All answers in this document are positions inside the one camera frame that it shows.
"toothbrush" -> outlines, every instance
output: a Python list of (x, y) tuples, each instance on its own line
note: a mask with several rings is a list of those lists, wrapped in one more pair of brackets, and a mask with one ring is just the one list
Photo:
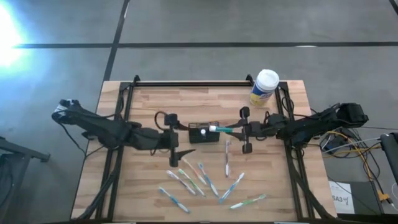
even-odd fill
[(180, 174), (184, 175), (184, 176), (189, 180), (189, 182), (191, 183), (191, 185), (192, 185), (195, 189), (197, 189), (197, 190), (199, 191), (199, 193), (202, 194), (202, 196), (206, 197), (205, 193), (203, 193), (203, 191), (197, 186), (197, 184), (194, 183), (194, 181), (188, 176), (188, 174), (186, 174), (186, 173), (184, 172), (184, 170), (179, 169), (178, 171), (180, 172)]
[(165, 189), (163, 189), (163, 187), (159, 187), (160, 192), (165, 193), (167, 196), (169, 196), (169, 198), (171, 199), (171, 201), (173, 201), (178, 207), (180, 207), (182, 210), (184, 210), (184, 212), (190, 213), (191, 211), (189, 209), (187, 209), (183, 204), (181, 204), (175, 197), (173, 197), (172, 195), (170, 195), (169, 193), (167, 193), (167, 191)]
[(228, 164), (228, 146), (230, 145), (229, 140), (225, 142), (225, 176), (229, 177), (229, 164)]
[(217, 197), (219, 197), (216, 187), (213, 185), (213, 183), (211, 182), (210, 178), (207, 176), (205, 170), (203, 169), (203, 164), (201, 164), (201, 163), (198, 162), (198, 166), (199, 166), (199, 169), (201, 170), (201, 172), (203, 173), (203, 175), (205, 176), (205, 179), (206, 179), (207, 182), (209, 183), (210, 188), (211, 188), (211, 190), (213, 191), (213, 193), (214, 193)]
[(197, 194), (194, 190), (192, 190), (192, 189), (188, 186), (188, 184), (186, 184), (184, 181), (182, 181), (182, 179), (180, 179), (180, 178), (179, 178), (177, 175), (175, 175), (173, 172), (167, 170), (166, 173), (167, 173), (167, 175), (169, 175), (171, 178), (180, 181), (180, 183), (181, 183), (182, 185), (184, 185), (184, 187), (185, 187), (189, 192), (191, 192), (191, 194), (193, 194), (193, 195), (196, 195), (196, 194)]
[(184, 161), (184, 163), (186, 163), (189, 167), (191, 167), (191, 169), (193, 170), (193, 172), (197, 175), (198, 179), (199, 179), (204, 185), (207, 185), (207, 184), (206, 184), (206, 181), (204, 180), (204, 178), (198, 173), (197, 170), (195, 170), (195, 168), (193, 168), (193, 166), (192, 166), (185, 158), (182, 158), (182, 161)]
[(266, 195), (262, 194), (258, 198), (251, 199), (251, 200), (245, 200), (245, 201), (243, 201), (241, 203), (237, 203), (236, 205), (232, 205), (229, 209), (239, 208), (239, 207), (242, 207), (243, 205), (248, 205), (248, 204), (253, 203), (253, 202), (257, 201), (257, 200), (264, 199), (265, 197), (266, 197)]
[(228, 197), (228, 195), (232, 192), (232, 190), (236, 187), (236, 185), (241, 181), (243, 178), (244, 173), (239, 175), (239, 178), (235, 181), (235, 183), (225, 192), (225, 194), (218, 200), (218, 203), (223, 203), (223, 201)]

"concrete floor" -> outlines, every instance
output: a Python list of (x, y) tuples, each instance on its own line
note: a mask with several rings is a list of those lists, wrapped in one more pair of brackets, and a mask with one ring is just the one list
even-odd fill
[[(0, 13), (9, 14), (23, 44), (112, 43), (123, 1), (2, 0)], [(398, 15), (388, 0), (131, 0), (120, 40), (356, 41), (398, 41)], [(32, 160), (9, 223), (69, 219), (83, 157), (50, 115), (61, 98), (95, 110), (110, 51), (23, 49), (2, 57), (8, 64), (0, 65), (0, 136), (52, 155), (48, 163)], [(281, 79), (304, 80), (316, 110), (357, 102), (369, 115), (368, 126), (397, 128), (397, 60), (397, 47), (119, 49), (110, 79), (138, 74), (142, 80), (241, 80), (269, 68)], [(68, 128), (85, 147), (81, 130)], [(359, 132), (373, 138), (389, 131)], [(394, 179), (385, 155), (374, 154), (381, 184), (391, 194)], [(367, 180), (359, 159), (325, 159), (325, 165), (335, 180)], [(384, 209), (398, 213), (389, 205)]]

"white paper sign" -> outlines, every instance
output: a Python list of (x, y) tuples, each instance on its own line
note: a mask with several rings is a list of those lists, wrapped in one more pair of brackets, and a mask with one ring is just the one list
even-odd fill
[(336, 212), (344, 214), (355, 214), (353, 196), (350, 194), (351, 186), (349, 184), (344, 184), (340, 182), (337, 183), (338, 185), (334, 181), (329, 181), (331, 197), (335, 202)]

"blue toothbrush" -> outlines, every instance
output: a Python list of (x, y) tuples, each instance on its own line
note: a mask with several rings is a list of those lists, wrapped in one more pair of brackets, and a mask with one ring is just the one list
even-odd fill
[(198, 166), (199, 166), (199, 169), (201, 170), (201, 172), (203, 173), (203, 175), (205, 176), (205, 179), (206, 179), (207, 182), (209, 183), (210, 188), (211, 188), (211, 190), (213, 191), (213, 193), (214, 193), (217, 197), (219, 197), (216, 187), (213, 185), (213, 183), (211, 182), (210, 178), (207, 176), (205, 170), (203, 169), (203, 164), (201, 164), (201, 163), (198, 162)]
[(241, 181), (243, 178), (244, 173), (239, 175), (239, 178), (235, 181), (235, 183), (225, 192), (225, 194), (218, 200), (218, 203), (223, 203), (223, 201), (228, 197), (228, 195), (232, 192), (232, 190), (236, 187), (236, 185)]
[(172, 195), (170, 195), (169, 193), (167, 193), (167, 191), (165, 189), (163, 189), (163, 187), (159, 187), (160, 192), (165, 193), (167, 196), (169, 196), (169, 198), (178, 206), (180, 207), (182, 210), (184, 210), (184, 212), (190, 213), (191, 211), (189, 209), (187, 209), (183, 204), (181, 204), (175, 197), (173, 197)]

